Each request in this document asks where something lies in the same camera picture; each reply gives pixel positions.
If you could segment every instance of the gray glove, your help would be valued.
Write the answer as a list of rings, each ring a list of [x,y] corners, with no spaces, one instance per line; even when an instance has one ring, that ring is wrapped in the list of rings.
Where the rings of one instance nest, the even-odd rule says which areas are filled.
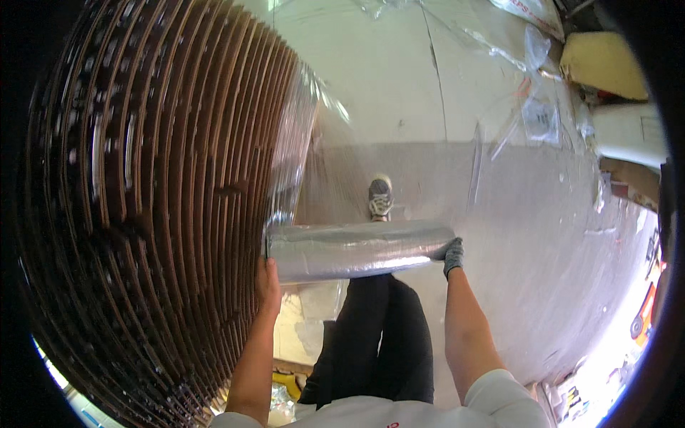
[[[454,238],[454,240],[449,243],[447,253],[445,254],[445,267],[443,268],[445,278],[447,278],[447,274],[452,268],[462,267],[464,267],[464,247],[462,246],[462,239]]]

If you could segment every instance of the yellow object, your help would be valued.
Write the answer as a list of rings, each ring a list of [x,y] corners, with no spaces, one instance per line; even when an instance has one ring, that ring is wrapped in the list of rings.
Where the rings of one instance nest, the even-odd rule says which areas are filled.
[[[299,400],[301,392],[299,390],[299,386],[297,386],[297,382],[295,381],[295,375],[284,375],[283,373],[274,372],[271,375],[271,380],[285,385],[286,389],[288,390],[288,394],[292,397],[292,399],[294,401]]]
[[[647,100],[645,79],[623,37],[612,32],[572,33],[559,63],[564,78],[623,98]]]

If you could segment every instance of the cardboard box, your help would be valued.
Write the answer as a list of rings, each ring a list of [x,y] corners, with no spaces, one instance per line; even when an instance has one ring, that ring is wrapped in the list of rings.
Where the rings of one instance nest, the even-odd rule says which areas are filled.
[[[611,193],[658,211],[659,174],[644,165],[612,158],[602,158],[599,169],[611,175]]]

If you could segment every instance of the gray sneaker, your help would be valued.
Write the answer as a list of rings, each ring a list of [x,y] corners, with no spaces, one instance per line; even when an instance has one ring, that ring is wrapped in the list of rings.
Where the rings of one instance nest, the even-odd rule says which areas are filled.
[[[387,175],[379,174],[373,178],[369,186],[369,211],[372,221],[390,220],[390,210],[393,208],[393,184]]]

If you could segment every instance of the black pants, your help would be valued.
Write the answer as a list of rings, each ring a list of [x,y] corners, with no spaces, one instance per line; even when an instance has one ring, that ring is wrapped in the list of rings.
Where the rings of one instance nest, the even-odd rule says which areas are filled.
[[[358,395],[433,403],[433,349],[421,301],[392,275],[349,282],[338,320],[324,323],[323,349],[299,403],[319,409]]]

